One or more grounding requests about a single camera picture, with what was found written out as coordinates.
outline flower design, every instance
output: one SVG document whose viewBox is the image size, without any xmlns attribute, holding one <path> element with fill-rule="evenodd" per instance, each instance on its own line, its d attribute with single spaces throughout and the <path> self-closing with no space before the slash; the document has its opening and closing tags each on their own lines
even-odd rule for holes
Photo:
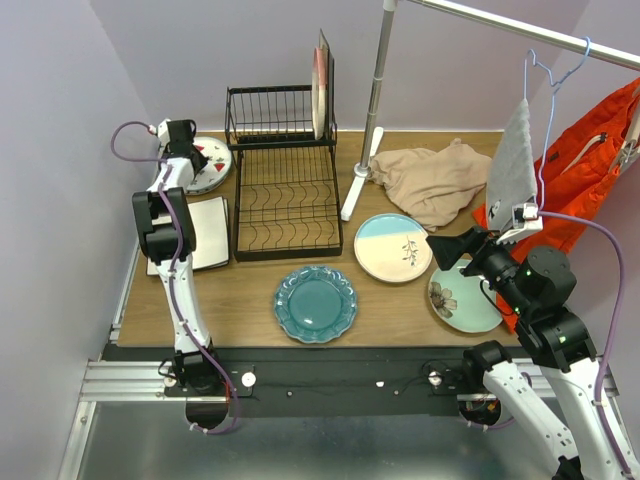
<svg viewBox="0 0 640 480">
<path fill-rule="evenodd" d="M 403 260 L 409 260 L 411 266 L 415 267 L 418 260 L 418 245 L 416 242 L 407 237 L 407 244 L 402 247 L 405 253 Z"/>
<path fill-rule="evenodd" d="M 444 318 L 453 317 L 451 310 L 458 308 L 458 301 L 451 298 L 453 292 L 448 288 L 442 288 L 438 282 L 431 282 L 429 284 L 429 298 L 431 304 L 436 311 Z"/>
</svg>

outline white notebook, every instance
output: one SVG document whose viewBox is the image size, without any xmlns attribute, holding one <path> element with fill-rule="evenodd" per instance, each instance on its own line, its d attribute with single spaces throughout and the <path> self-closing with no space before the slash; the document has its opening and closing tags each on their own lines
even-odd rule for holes
<svg viewBox="0 0 640 480">
<path fill-rule="evenodd" d="M 189 204 L 196 231 L 193 269 L 221 267 L 229 263 L 229 215 L 227 199 L 212 198 Z M 156 266 L 147 260 L 147 275 L 158 275 Z"/>
</svg>

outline white wall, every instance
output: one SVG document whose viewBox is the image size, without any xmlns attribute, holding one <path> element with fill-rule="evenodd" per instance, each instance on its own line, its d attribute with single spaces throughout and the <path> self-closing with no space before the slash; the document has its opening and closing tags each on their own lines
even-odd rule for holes
<svg viewBox="0 0 640 480">
<path fill-rule="evenodd" d="M 573 34 L 589 35 L 594 42 L 640 54 L 640 29 L 636 20 L 639 13 L 637 0 L 592 0 Z M 561 75 L 576 65 L 579 58 L 579 55 L 564 52 L 553 69 Z M 587 60 L 575 77 L 567 80 L 566 89 L 558 94 L 553 139 L 609 93 L 638 76 L 640 74 L 631 70 Z M 538 155 L 542 152 L 548 101 L 548 89 L 541 88 L 531 103 L 532 137 Z M 640 396 L 637 372 L 640 365 L 640 213 L 636 207 L 639 184 L 640 165 L 635 165 L 620 178 L 596 217 L 598 223 L 616 235 L 626 254 L 627 295 L 612 369 L 622 393 L 619 403 L 636 453 L 640 453 L 640 411 L 636 406 Z M 571 253 L 570 260 L 578 278 L 571 305 L 585 320 L 598 350 L 602 352 L 618 286 L 615 253 L 602 234 L 588 230 Z"/>
<path fill-rule="evenodd" d="M 193 117 L 222 128 L 227 86 L 310 83 L 323 28 L 336 58 L 341 128 L 364 125 L 382 0 L 90 0 L 152 118 Z M 588 0 L 462 3 L 571 32 Z M 496 129 L 522 97 L 522 61 L 537 45 L 400 2 L 379 121 L 388 128 Z M 535 92 L 542 76 L 531 80 Z"/>
<path fill-rule="evenodd" d="M 151 175 L 108 140 L 148 116 L 84 0 L 5 2 L 0 58 L 0 478 L 51 479 L 123 284 L 131 194 Z"/>
</svg>

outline metal floor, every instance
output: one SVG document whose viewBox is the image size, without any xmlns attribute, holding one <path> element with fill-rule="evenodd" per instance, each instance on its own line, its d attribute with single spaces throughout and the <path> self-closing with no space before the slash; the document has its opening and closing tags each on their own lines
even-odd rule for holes
<svg viewBox="0 0 640 480">
<path fill-rule="evenodd" d="M 252 418 L 205 437 L 189 431 L 184 404 L 104 403 L 79 478 L 548 480 L 539 464 L 517 424 L 482 433 L 427 415 Z"/>
</svg>

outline clothes rack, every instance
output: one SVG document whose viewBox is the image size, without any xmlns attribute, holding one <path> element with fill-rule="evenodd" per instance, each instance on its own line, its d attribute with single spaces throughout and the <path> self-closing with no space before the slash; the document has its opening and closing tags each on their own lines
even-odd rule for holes
<svg viewBox="0 0 640 480">
<path fill-rule="evenodd" d="M 467 20 L 472 20 L 484 25 L 499 28 L 508 32 L 515 33 L 523 37 L 539 40 L 563 50 L 584 54 L 587 42 L 584 39 L 565 35 L 546 28 L 520 22 L 508 17 L 495 15 L 465 5 L 459 5 L 447 0 L 408 0 L 411 3 L 422 5 L 440 12 L 455 15 Z M 349 194 L 342 207 L 341 217 L 344 221 L 351 219 L 351 214 L 356 206 L 360 192 L 369 174 L 369 163 L 371 156 L 375 154 L 371 146 L 373 143 L 374 130 L 376 128 L 376 116 L 378 113 L 378 102 L 380 100 L 380 90 L 382 87 L 382 79 L 384 75 L 384 65 L 387 59 L 387 51 L 389 47 L 389 39 L 391 37 L 391 27 L 393 25 L 393 16 L 398 6 L 398 0 L 384 0 L 384 15 L 382 17 L 382 27 L 380 29 L 380 40 L 378 43 L 378 53 L 376 57 L 376 66 L 373 74 L 373 83 L 371 86 L 371 97 L 369 99 L 369 109 L 367 111 L 367 122 L 364 131 L 364 143 L 362 145 L 362 155 L 360 162 L 354 167 L 355 178 L 349 189 Z M 612 63 L 621 67 L 631 68 L 640 71 L 640 56 L 631 53 L 609 48 L 597 43 L 591 43 L 589 56 L 597 60 Z"/>
</svg>

